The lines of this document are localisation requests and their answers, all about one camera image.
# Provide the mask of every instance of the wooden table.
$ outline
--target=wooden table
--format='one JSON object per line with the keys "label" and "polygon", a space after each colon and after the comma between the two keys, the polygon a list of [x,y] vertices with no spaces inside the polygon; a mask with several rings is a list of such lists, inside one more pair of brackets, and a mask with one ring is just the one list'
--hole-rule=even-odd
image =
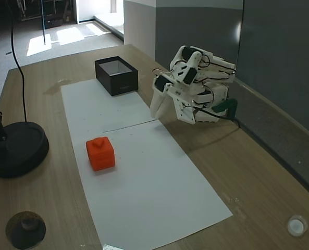
{"label": "wooden table", "polygon": [[[0,249],[13,249],[5,235],[16,213],[33,211],[45,221],[45,239],[36,249],[101,249],[85,199],[60,86],[95,78],[94,61],[120,56],[139,70],[139,95],[150,104],[153,68],[162,68],[133,46],[80,53],[23,67],[28,118],[44,129],[50,152],[24,177],[0,179]],[[21,78],[14,69],[2,92],[4,125],[23,120]],[[309,249],[309,192],[262,147],[230,121],[189,125],[172,108],[162,123],[199,168],[234,216],[165,250]],[[302,238],[293,238],[293,215],[308,221]]]}

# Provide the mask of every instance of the lamp base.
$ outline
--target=lamp base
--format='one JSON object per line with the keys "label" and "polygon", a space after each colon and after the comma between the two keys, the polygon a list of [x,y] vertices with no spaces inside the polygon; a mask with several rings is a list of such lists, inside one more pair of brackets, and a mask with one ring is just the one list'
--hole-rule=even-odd
{"label": "lamp base", "polygon": [[0,142],[0,177],[22,176],[36,168],[49,151],[44,130],[33,122],[17,122],[5,127],[7,139]]}

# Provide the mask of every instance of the orange cube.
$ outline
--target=orange cube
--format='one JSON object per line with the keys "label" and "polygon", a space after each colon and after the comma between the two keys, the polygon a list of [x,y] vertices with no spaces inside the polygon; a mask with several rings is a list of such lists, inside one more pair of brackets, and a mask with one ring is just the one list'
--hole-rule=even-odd
{"label": "orange cube", "polygon": [[115,166],[115,153],[108,137],[96,138],[86,142],[88,159],[94,171]]}

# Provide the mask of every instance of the open box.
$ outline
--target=open box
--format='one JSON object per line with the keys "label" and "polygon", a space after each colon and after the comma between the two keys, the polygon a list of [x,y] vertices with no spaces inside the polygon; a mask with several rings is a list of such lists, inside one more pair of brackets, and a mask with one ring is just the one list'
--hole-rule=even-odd
{"label": "open box", "polygon": [[95,61],[95,73],[111,96],[138,90],[138,71],[119,56]]}

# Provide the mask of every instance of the white robotic hand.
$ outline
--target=white robotic hand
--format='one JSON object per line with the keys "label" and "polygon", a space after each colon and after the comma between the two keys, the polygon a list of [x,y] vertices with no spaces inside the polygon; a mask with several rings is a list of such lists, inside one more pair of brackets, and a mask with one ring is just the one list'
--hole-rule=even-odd
{"label": "white robotic hand", "polygon": [[236,66],[196,47],[183,46],[170,64],[171,72],[160,72],[154,79],[151,115],[160,118],[173,100],[177,118],[197,121],[233,120],[235,99],[228,99],[228,87]]}

